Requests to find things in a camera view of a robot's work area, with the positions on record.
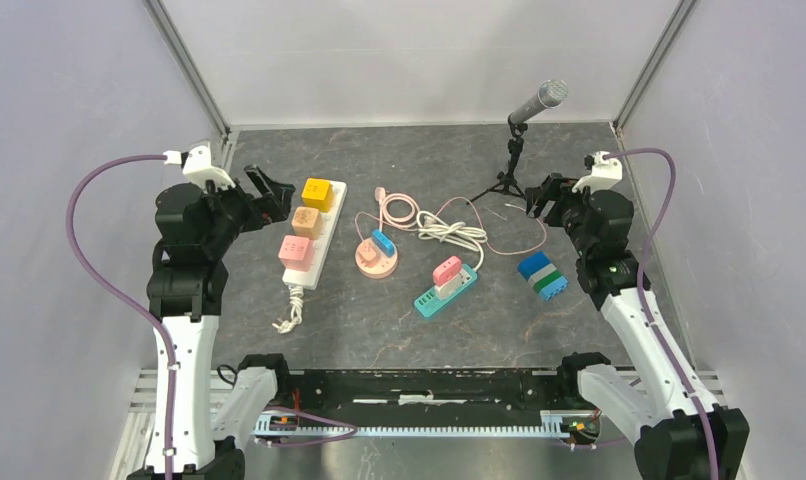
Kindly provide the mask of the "white plug adapter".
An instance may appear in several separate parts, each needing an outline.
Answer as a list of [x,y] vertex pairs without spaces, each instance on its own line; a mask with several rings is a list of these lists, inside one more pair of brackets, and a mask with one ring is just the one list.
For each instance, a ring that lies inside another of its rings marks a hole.
[[434,292],[439,300],[449,299],[464,283],[462,273],[453,276],[445,283],[435,286]]

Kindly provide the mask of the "grey microphone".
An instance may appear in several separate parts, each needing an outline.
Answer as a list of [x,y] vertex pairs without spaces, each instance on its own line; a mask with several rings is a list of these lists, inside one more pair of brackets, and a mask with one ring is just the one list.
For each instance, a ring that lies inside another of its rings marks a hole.
[[508,123],[520,125],[542,113],[558,107],[568,96],[568,85],[563,80],[551,79],[544,82],[537,92],[508,116]]

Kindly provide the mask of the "blue plug adapter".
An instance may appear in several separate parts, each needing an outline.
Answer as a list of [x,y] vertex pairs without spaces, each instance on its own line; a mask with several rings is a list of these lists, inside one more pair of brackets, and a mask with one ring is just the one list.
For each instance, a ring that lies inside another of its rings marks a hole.
[[396,254],[396,248],[393,242],[384,234],[382,230],[373,230],[371,233],[371,240],[385,257],[391,258]]

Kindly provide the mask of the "yellow cube plug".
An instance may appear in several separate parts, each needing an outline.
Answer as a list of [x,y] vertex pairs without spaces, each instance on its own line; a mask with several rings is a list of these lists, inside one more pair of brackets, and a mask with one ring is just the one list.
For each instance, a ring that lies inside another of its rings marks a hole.
[[301,194],[305,207],[317,209],[321,213],[328,213],[332,209],[334,197],[332,183],[320,178],[308,178]]

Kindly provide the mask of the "black tripod stand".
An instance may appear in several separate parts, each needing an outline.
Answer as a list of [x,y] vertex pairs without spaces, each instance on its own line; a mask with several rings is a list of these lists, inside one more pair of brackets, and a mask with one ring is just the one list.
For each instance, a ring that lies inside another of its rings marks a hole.
[[511,138],[507,142],[507,150],[510,155],[507,163],[507,170],[500,171],[497,174],[497,183],[495,185],[485,189],[482,193],[476,195],[472,199],[469,199],[469,205],[472,205],[475,201],[489,193],[526,199],[524,191],[521,189],[518,184],[518,180],[515,178],[515,170],[518,166],[518,162],[524,149],[523,135],[528,130],[528,125],[526,123],[514,124],[509,121],[508,126]]

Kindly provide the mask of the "teal power strip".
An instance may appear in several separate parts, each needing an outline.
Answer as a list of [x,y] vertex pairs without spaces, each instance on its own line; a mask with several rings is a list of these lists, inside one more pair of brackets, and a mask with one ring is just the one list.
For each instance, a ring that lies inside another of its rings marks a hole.
[[456,275],[444,284],[433,286],[417,297],[413,306],[423,318],[430,319],[469,289],[477,280],[478,274],[468,264],[462,264]]

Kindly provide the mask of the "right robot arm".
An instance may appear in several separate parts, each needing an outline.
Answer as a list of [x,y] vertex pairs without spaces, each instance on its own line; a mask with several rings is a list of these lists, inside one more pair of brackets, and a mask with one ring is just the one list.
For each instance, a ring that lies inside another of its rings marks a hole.
[[578,259],[577,281],[616,332],[639,376],[631,386],[597,353],[564,358],[556,382],[570,408],[588,402],[633,448],[644,479],[734,479],[750,426],[723,406],[673,339],[643,264],[628,248],[634,205],[559,174],[525,192],[527,214],[561,228]]

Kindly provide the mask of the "orange cube plug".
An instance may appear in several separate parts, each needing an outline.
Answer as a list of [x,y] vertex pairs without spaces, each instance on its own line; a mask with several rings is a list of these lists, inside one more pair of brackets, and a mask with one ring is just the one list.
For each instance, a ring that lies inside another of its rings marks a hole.
[[318,240],[323,233],[322,212],[314,207],[300,206],[293,215],[291,225],[298,237]]

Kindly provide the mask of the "small pink plug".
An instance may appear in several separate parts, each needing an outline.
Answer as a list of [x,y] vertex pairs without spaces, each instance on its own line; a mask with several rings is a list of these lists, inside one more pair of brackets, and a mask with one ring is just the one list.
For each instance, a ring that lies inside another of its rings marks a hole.
[[371,268],[378,261],[378,252],[370,240],[360,243],[356,251],[357,263],[360,267]]

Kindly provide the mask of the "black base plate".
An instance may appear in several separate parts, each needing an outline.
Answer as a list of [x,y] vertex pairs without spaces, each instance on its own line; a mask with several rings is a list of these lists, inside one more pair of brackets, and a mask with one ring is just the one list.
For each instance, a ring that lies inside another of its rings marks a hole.
[[272,405],[357,427],[534,426],[594,411],[554,369],[291,370]]

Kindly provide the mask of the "white power strip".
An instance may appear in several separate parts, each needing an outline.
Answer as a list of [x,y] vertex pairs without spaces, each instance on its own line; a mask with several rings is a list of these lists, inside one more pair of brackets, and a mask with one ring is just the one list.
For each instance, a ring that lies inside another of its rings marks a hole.
[[319,277],[331,245],[332,236],[335,232],[347,192],[347,185],[344,182],[330,182],[333,185],[335,193],[334,203],[328,213],[322,213],[324,220],[323,233],[318,240],[313,240],[315,252],[312,267],[308,272],[288,270],[285,268],[282,281],[289,287],[299,286],[306,290],[314,290],[318,285]]

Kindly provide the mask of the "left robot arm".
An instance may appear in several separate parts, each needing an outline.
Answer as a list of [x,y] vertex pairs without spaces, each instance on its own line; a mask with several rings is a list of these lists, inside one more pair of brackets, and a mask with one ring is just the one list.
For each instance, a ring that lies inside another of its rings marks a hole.
[[223,258],[245,232],[284,221],[295,188],[251,165],[259,194],[206,179],[172,186],[155,200],[161,234],[147,284],[158,353],[159,426],[134,479],[242,479],[244,449],[267,407],[281,407],[294,388],[281,354],[252,354],[236,368],[223,406],[211,412],[212,354],[228,271]]

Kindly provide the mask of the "pink plug adapter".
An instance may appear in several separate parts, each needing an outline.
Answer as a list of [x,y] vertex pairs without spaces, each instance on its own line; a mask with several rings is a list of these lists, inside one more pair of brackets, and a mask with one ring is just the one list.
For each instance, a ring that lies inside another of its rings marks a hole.
[[450,282],[462,270],[462,261],[458,256],[450,256],[440,263],[432,272],[432,280],[436,287]]

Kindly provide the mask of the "blue white green block stack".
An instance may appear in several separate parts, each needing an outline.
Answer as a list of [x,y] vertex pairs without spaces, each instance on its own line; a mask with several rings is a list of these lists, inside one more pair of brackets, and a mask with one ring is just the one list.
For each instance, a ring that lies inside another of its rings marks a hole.
[[553,299],[568,287],[567,278],[543,251],[527,257],[518,264],[518,273],[544,301]]

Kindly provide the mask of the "pink cube plug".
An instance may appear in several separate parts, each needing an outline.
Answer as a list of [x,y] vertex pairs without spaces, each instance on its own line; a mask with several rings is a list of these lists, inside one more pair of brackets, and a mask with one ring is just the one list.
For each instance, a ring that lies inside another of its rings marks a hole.
[[283,237],[278,258],[288,270],[308,272],[314,258],[314,241],[308,237],[285,235]]

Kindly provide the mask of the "round pink socket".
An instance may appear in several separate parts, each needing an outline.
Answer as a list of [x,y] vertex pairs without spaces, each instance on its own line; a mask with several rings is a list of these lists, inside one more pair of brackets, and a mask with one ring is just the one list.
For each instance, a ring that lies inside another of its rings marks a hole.
[[375,246],[378,252],[378,261],[376,264],[371,268],[364,268],[360,267],[357,263],[356,252],[355,252],[355,264],[357,268],[361,271],[361,273],[370,278],[370,279],[383,279],[389,277],[397,268],[398,266],[398,253],[391,257],[385,257]]

